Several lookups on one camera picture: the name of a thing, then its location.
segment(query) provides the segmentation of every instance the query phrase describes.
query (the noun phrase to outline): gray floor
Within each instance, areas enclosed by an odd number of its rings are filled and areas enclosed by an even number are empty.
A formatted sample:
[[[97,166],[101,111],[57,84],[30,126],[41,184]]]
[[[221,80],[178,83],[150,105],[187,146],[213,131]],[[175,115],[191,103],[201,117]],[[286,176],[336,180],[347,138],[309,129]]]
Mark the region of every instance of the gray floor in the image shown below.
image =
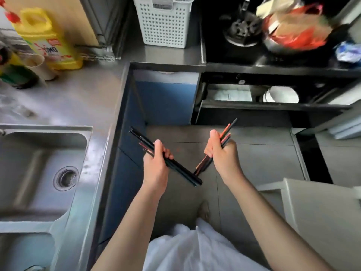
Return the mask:
[[[334,184],[361,186],[361,137],[335,140],[326,131],[316,137]]]
[[[203,150],[211,129],[206,126],[150,126],[147,136],[151,140],[163,141],[175,159],[193,172],[204,157]],[[282,181],[284,177],[304,179],[289,129],[234,128],[232,138],[237,142],[242,169],[254,185]],[[206,199],[214,229],[243,254],[267,266],[236,199],[214,165],[201,175],[201,179],[203,185],[194,188],[180,175],[170,172],[167,190],[158,207],[153,237],[164,234],[174,223],[194,228],[198,206]],[[264,196],[284,216],[280,194],[267,193]]]

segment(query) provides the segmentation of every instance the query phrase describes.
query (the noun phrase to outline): yellow detergent bottle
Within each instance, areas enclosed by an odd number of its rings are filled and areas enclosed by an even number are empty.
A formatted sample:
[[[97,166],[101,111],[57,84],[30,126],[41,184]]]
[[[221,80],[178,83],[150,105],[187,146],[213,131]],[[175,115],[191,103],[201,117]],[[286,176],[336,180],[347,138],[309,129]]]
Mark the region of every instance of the yellow detergent bottle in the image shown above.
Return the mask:
[[[83,59],[64,39],[64,31],[42,8],[25,8],[20,17],[6,14],[16,32],[38,54],[46,58],[53,69],[78,69]]]

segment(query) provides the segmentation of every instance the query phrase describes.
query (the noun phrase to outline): white plastic basket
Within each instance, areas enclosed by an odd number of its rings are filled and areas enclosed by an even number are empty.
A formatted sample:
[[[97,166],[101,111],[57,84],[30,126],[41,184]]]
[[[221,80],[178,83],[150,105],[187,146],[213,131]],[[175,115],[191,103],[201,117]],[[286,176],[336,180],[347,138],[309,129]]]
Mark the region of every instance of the white plastic basket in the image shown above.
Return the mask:
[[[144,44],[185,48],[193,0],[134,0]]]

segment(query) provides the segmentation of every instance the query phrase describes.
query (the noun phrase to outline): white clothing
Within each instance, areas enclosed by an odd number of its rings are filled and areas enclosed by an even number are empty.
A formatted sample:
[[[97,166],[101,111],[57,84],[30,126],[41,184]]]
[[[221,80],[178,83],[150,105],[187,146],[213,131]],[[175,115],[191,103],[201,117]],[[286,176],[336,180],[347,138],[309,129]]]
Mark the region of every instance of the white clothing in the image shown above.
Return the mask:
[[[143,271],[268,271],[239,253],[209,223],[198,218],[196,229],[177,224],[171,235],[148,245]]]

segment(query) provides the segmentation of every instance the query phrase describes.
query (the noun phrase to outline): sink basin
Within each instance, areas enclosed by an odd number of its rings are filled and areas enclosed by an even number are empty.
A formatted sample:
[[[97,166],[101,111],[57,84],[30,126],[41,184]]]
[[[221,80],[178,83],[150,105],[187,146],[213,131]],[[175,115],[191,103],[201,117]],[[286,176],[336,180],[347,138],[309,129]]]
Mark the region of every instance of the sink basin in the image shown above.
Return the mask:
[[[31,266],[48,267],[55,253],[50,234],[0,234],[0,269],[24,271]]]
[[[91,133],[83,128],[5,129],[0,137],[0,222],[54,221],[70,208],[86,134]]]

